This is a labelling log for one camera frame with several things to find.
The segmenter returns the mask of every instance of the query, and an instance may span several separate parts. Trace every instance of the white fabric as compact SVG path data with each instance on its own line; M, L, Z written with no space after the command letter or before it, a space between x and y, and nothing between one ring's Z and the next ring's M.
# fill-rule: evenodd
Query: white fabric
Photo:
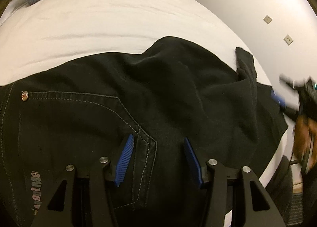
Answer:
M236 70L235 48L249 50L195 0L13 0L0 19L0 85L102 52L142 53L164 36L201 45ZM257 81L270 84L255 59ZM267 185L286 144L260 178Z

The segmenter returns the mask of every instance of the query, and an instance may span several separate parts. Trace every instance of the mattress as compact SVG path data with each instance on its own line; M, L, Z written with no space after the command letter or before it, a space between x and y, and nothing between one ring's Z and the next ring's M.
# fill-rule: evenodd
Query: mattress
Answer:
M195 0L13 0L0 18L0 85L64 62L103 52L142 53L164 36L192 41L236 70L235 48L250 51L219 18ZM254 59L257 81L270 85ZM260 181L268 184L287 136ZM225 226L230 224L227 215Z

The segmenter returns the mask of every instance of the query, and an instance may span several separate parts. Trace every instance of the blurred hand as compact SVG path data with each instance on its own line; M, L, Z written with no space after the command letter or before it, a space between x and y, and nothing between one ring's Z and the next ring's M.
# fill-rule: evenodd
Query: blurred hand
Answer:
M294 130L294 155L301 160L307 148L310 147L311 135L315 138L312 157L308 162L308 170L312 169L317 163L317 122L305 116L299 116Z

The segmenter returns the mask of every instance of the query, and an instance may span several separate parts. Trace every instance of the wall outlet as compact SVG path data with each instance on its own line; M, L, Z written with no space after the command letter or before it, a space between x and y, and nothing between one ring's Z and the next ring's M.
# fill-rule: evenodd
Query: wall outlet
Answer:
M268 15L266 15L263 20L268 24L272 21L272 19Z
M293 39L292 39L289 35L287 35L287 36L284 38L284 40L285 40L285 42L286 42L288 45L290 45L290 44L293 42Z

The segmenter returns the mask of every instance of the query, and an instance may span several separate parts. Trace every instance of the dark clothing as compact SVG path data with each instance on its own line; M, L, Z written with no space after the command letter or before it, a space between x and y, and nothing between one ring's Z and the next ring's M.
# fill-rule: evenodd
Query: dark clothing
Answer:
M261 176L287 128L272 88L256 83L253 57L236 54L238 73L197 44L165 37L142 54L91 55L0 87L0 196L9 214L29 227L34 189L42 199L66 165L111 157L133 134L124 182L111 189L119 226L197 226L205 191L190 180L184 137Z

